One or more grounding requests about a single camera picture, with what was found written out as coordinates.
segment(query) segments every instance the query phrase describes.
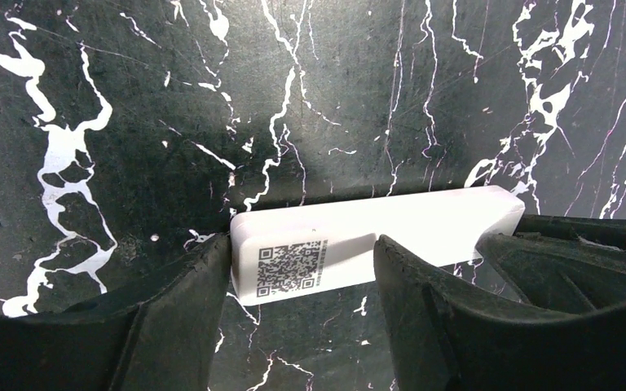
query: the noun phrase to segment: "white block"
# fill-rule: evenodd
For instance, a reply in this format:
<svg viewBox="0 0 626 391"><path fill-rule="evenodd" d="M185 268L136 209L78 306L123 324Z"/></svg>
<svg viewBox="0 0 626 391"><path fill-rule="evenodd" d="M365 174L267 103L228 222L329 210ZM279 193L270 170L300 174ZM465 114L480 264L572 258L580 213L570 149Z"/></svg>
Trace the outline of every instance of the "white block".
<svg viewBox="0 0 626 391"><path fill-rule="evenodd" d="M496 186L240 213L232 282L241 304L258 305L374 281L383 234L435 266L468 261L481 235L512 235L523 213Z"/></svg>

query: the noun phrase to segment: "white plastic object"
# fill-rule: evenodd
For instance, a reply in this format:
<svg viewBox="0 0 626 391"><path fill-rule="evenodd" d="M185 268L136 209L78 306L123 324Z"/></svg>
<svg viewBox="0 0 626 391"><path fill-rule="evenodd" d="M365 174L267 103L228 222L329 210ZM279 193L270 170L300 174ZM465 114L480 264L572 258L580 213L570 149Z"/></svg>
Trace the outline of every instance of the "white plastic object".
<svg viewBox="0 0 626 391"><path fill-rule="evenodd" d="M469 261L481 257L481 235L512 235L523 213L496 186L240 213L231 220L231 279L242 305L374 281L383 234L435 266Z"/></svg>

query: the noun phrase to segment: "marble tabletop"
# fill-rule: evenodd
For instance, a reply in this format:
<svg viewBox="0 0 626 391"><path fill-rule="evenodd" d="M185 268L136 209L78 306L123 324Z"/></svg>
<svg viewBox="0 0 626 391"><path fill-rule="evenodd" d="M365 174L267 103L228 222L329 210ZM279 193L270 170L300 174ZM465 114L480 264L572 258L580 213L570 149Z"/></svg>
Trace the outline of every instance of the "marble tabletop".
<svg viewBox="0 0 626 391"><path fill-rule="evenodd" d="M626 1L0 1L0 314L118 288L236 213L483 184L626 218ZM384 327L373 283L230 291L210 389L396 390Z"/></svg>

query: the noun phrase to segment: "printed code label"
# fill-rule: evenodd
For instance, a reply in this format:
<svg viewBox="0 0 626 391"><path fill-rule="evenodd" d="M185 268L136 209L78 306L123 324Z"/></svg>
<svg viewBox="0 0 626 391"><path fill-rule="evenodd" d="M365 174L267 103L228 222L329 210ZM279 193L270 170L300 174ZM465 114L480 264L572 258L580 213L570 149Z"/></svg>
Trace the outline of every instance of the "printed code label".
<svg viewBox="0 0 626 391"><path fill-rule="evenodd" d="M293 292L320 285L328 241L261 248L257 296Z"/></svg>

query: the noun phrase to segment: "black plastic part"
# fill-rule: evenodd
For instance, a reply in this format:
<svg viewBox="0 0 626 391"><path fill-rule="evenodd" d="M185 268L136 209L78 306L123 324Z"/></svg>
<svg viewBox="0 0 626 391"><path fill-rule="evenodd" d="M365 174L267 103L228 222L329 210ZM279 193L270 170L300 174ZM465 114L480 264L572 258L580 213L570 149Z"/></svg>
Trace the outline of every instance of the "black plastic part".
<svg viewBox="0 0 626 391"><path fill-rule="evenodd" d="M525 217L520 237L482 238L521 303L381 236L374 267L399 388L626 389L626 224L605 223Z"/></svg>
<svg viewBox="0 0 626 391"><path fill-rule="evenodd" d="M0 390L204 390L231 266L225 235L60 314L0 317Z"/></svg>

